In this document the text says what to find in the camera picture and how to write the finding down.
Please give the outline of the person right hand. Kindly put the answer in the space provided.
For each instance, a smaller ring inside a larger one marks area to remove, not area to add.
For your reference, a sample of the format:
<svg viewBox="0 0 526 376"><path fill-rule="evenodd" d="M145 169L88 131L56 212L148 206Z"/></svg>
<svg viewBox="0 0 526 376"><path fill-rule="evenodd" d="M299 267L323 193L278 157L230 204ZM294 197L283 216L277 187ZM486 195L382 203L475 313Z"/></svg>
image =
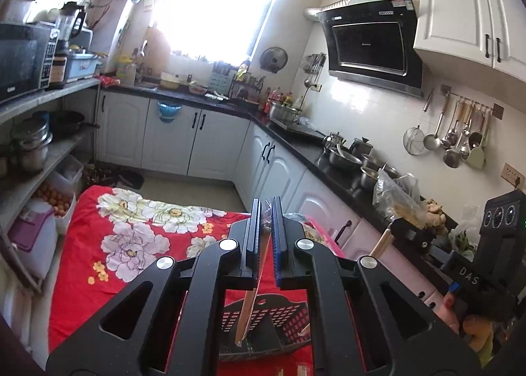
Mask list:
<svg viewBox="0 0 526 376"><path fill-rule="evenodd" d="M480 355L482 353L491 353L493 347L492 322L486 317L479 316L467 316L460 321L454 312L454 304L456 304L456 296L448 292L435 314L454 333L459 334L460 329L463 329L465 334L471 336L468 345L476 353Z"/></svg>

